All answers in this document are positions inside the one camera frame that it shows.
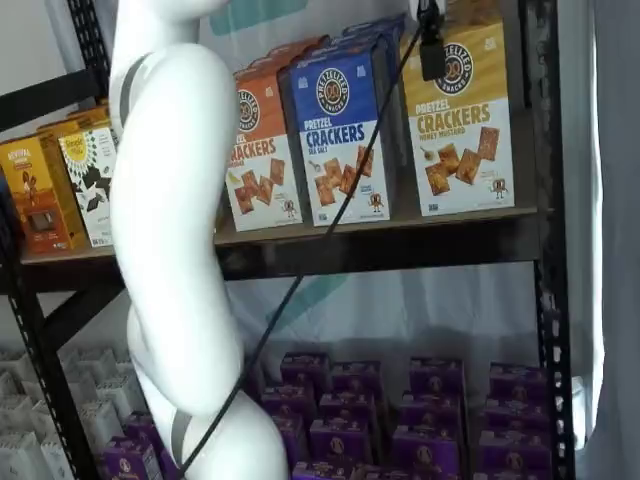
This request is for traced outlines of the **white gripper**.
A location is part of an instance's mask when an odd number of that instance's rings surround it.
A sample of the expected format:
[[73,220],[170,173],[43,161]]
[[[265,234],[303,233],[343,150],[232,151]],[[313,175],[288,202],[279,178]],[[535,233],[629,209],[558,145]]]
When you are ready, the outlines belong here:
[[[408,0],[407,3],[410,15],[418,15],[422,78],[425,82],[441,79],[445,75],[445,49],[439,14],[446,12],[446,0]],[[430,8],[439,14],[429,13]]]

